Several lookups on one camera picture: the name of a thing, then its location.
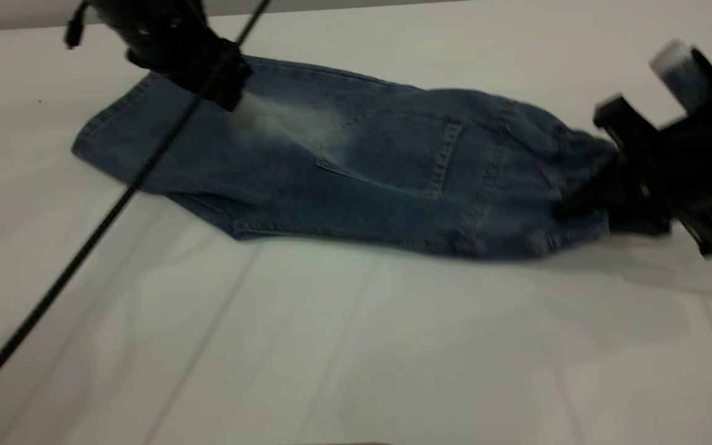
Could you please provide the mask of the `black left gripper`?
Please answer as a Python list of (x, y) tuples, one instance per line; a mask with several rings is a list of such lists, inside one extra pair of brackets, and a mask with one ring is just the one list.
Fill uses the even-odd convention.
[(202, 1), (93, 1), (91, 8), (127, 45), (127, 59), (227, 112), (240, 104), (252, 70), (237, 43), (209, 27)]

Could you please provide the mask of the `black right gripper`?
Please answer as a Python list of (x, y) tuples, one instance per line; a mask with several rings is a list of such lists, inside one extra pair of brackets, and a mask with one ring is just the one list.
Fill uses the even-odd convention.
[(650, 124), (622, 96), (597, 106), (593, 120), (613, 138), (642, 180), (642, 194), (658, 206), (625, 206), (625, 164), (608, 163), (554, 205), (556, 219), (608, 210), (611, 235), (670, 235), (671, 219), (689, 231), (701, 256), (712, 255), (712, 99), (663, 129)]

